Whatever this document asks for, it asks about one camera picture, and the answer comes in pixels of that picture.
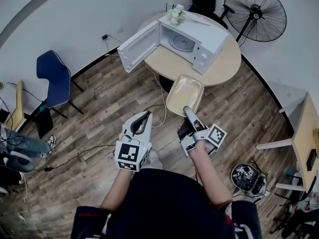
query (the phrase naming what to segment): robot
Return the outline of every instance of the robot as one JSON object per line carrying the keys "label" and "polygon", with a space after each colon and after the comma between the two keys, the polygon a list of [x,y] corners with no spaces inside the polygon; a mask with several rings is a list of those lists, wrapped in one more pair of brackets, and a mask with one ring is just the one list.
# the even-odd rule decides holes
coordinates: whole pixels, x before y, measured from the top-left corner
{"label": "robot", "polygon": [[[227,133],[215,124],[208,128],[188,106],[184,107],[184,113],[186,118],[177,134],[185,156],[188,157],[188,152],[196,148],[199,140],[206,140],[212,144],[213,149],[209,154],[216,151]],[[115,149],[115,164],[118,168],[136,172],[141,169],[152,147],[152,119],[151,112],[142,112],[124,123]]]}

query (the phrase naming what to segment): fan stand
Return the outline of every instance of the fan stand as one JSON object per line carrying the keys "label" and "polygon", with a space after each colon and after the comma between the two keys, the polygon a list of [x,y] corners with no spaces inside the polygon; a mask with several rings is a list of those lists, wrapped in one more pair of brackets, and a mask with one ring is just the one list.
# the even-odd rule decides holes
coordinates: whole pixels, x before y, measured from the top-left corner
{"label": "fan stand", "polygon": [[242,37],[242,35],[244,34],[246,28],[248,27],[248,24],[250,23],[250,21],[252,21],[253,19],[258,20],[258,19],[262,18],[262,16],[263,16],[263,13],[260,11],[260,6],[258,4],[252,4],[250,9],[251,9],[251,12],[249,14],[249,17],[248,17],[244,27],[240,31],[240,33],[236,39],[236,42],[238,42],[239,39]]}

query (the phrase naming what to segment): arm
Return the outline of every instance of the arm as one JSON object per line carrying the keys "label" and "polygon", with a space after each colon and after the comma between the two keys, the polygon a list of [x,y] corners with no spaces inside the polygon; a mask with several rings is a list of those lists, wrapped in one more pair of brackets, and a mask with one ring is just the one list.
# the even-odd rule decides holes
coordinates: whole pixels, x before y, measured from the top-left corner
{"label": "arm", "polygon": [[132,171],[121,169],[101,205],[102,209],[115,211],[123,202],[131,182]]}
{"label": "arm", "polygon": [[188,154],[197,169],[210,202],[218,209],[232,202],[231,193],[219,178],[205,150],[205,141],[198,141],[196,148],[189,151]]}

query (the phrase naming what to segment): jeans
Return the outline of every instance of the jeans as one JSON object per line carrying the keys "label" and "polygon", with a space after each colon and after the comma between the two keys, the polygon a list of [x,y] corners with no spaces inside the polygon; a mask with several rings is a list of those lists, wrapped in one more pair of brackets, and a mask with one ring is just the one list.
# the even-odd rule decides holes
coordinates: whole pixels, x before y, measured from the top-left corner
{"label": "jeans", "polygon": [[41,158],[41,154],[43,152],[48,153],[51,150],[50,145],[46,141],[35,139],[26,135],[22,136],[21,134],[6,128],[5,133],[7,139],[10,137],[10,139],[6,142],[6,148],[9,151],[14,150],[28,156],[29,158]]}

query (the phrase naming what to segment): power outlet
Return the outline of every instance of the power outlet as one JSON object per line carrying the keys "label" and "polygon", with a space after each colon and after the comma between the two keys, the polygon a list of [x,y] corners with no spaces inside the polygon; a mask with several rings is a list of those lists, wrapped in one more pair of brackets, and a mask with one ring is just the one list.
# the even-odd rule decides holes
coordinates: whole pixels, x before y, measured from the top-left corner
{"label": "power outlet", "polygon": [[120,34],[120,33],[122,33],[122,32],[124,32],[124,28],[121,26],[121,27],[117,30],[117,33]]}

